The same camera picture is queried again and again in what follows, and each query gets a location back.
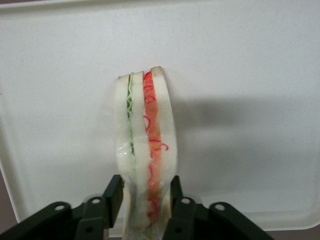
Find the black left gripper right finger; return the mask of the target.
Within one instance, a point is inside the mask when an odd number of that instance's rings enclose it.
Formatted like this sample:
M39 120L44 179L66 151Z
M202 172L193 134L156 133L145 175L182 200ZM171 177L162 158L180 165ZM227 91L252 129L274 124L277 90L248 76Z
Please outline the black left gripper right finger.
M272 237L226 202L206 208L183 194L179 176L170 183L171 218L163 240L271 240Z

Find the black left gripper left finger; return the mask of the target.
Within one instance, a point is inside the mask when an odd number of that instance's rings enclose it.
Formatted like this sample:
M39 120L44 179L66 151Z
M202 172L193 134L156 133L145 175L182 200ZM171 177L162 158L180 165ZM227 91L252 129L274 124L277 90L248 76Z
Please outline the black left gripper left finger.
M4 232L6 240L107 240L123 201L124 182L114 175L102 195L73 208L53 202Z

